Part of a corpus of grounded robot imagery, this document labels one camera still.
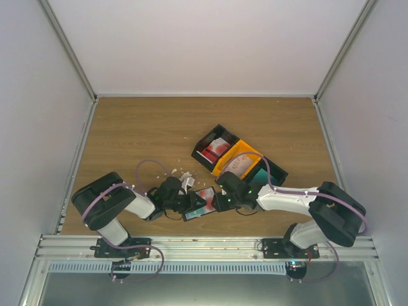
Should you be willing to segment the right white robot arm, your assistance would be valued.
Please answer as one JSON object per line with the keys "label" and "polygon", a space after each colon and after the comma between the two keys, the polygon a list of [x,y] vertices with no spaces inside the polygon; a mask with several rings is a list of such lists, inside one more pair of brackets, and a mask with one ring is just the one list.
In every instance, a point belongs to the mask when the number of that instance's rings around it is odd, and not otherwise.
{"label": "right white robot arm", "polygon": [[332,182],[308,189],[259,182],[248,184],[230,171],[216,182],[222,189],[212,200],[217,212],[244,207],[287,211],[312,218],[305,223],[294,223],[286,231],[281,245],[289,258],[297,258],[310,246],[323,242],[352,247],[361,226],[367,223],[365,208]]}

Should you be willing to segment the teal VIP card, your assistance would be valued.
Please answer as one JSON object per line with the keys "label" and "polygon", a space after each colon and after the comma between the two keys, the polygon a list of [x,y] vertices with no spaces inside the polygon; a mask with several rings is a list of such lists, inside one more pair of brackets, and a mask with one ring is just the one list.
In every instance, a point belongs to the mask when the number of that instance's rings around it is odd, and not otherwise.
{"label": "teal VIP card", "polygon": [[192,219],[201,217],[205,213],[205,209],[203,207],[198,208],[192,212],[185,213],[184,219],[185,221],[190,221]]}

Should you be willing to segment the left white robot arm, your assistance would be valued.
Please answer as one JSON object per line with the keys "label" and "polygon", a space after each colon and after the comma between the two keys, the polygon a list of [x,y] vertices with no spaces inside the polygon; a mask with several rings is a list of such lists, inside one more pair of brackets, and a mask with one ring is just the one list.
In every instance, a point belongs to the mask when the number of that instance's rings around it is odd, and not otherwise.
{"label": "left white robot arm", "polygon": [[117,218],[122,211],[153,221],[168,210],[185,215],[207,204],[199,194],[183,188],[177,178],[168,177],[159,187],[143,193],[124,182],[116,172],[79,189],[71,197],[71,202],[82,222],[99,233],[118,258],[127,256],[132,247],[142,246],[141,243],[131,243],[130,234]]}

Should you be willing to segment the red VIP card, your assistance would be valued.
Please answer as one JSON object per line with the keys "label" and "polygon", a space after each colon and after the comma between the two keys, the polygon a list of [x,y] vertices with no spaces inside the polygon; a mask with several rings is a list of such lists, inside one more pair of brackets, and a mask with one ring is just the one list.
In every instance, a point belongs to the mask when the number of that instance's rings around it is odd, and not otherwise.
{"label": "red VIP card", "polygon": [[205,200],[206,205],[204,207],[200,208],[200,213],[201,214],[210,214],[212,212],[215,212],[215,208],[212,206],[212,201],[214,199],[214,188],[213,187],[208,187],[205,189],[202,189],[198,191],[198,195]]}

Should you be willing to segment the black leather card holder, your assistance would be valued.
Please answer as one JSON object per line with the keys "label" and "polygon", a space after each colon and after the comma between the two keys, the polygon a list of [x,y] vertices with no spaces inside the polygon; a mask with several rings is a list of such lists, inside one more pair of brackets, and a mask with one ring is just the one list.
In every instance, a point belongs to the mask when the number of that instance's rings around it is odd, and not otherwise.
{"label": "black leather card holder", "polygon": [[196,203],[192,209],[182,214],[184,222],[199,218],[204,215],[211,214],[216,211],[212,205],[212,201],[215,195],[215,189],[213,187],[207,187],[195,192]]}

